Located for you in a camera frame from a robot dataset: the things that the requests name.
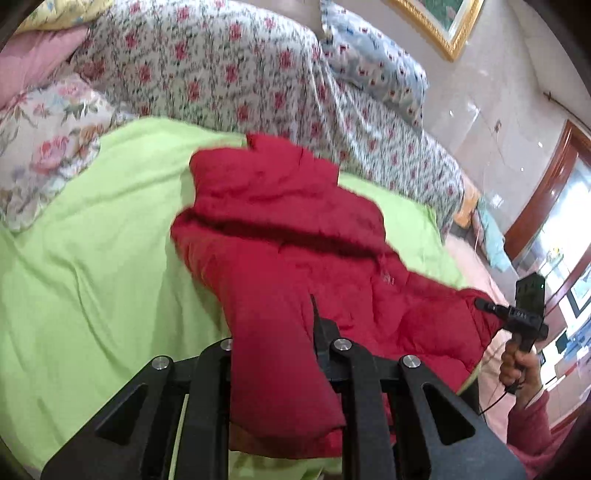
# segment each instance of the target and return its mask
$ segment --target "painting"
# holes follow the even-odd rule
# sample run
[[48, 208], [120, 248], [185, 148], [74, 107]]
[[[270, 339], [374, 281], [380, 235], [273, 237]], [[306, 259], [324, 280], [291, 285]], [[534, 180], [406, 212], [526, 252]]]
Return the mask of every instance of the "painting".
[[448, 60], [456, 60], [484, 0], [387, 0], [401, 9]]

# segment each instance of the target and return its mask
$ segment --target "curtain rod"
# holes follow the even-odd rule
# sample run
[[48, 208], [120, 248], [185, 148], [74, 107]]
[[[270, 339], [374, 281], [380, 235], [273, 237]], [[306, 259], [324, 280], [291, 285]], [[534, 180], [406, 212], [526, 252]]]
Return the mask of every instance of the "curtain rod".
[[564, 106], [556, 98], [554, 98], [552, 96], [552, 92], [544, 92], [544, 96], [548, 98], [548, 101], [554, 102], [558, 106], [561, 106], [564, 110], [566, 110], [577, 122], [579, 122], [585, 128], [587, 134], [591, 137], [591, 128], [589, 128], [589, 126], [585, 122], [583, 122], [575, 113], [573, 113], [573, 111], [570, 108]]

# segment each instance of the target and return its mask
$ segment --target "gold picture frame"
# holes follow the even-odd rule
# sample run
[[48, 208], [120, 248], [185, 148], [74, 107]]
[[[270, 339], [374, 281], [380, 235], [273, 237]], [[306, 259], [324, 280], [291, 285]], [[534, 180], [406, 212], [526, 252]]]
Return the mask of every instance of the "gold picture frame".
[[456, 60], [476, 23], [484, 0], [463, 0], [454, 20], [446, 28], [427, 8], [430, 0], [387, 0], [400, 9], [436, 46], [446, 59]]

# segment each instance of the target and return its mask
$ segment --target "pink pillow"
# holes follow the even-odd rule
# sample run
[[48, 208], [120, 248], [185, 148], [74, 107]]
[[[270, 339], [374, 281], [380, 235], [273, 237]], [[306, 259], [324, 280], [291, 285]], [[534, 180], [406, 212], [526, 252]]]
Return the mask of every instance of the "pink pillow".
[[0, 51], [0, 109], [18, 92], [37, 87], [86, 38], [87, 27], [34, 31], [13, 36]]

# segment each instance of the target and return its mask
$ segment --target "yellow pillow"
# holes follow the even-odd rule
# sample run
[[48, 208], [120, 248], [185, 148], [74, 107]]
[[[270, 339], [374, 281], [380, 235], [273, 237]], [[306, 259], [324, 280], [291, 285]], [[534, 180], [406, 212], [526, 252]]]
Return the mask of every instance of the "yellow pillow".
[[472, 223], [472, 212], [476, 209], [480, 192], [464, 172], [462, 172], [462, 180], [464, 181], [464, 202], [460, 211], [454, 215], [453, 221], [462, 228], [468, 228]]
[[46, 0], [18, 27], [28, 30], [62, 30], [94, 20], [113, 0]]

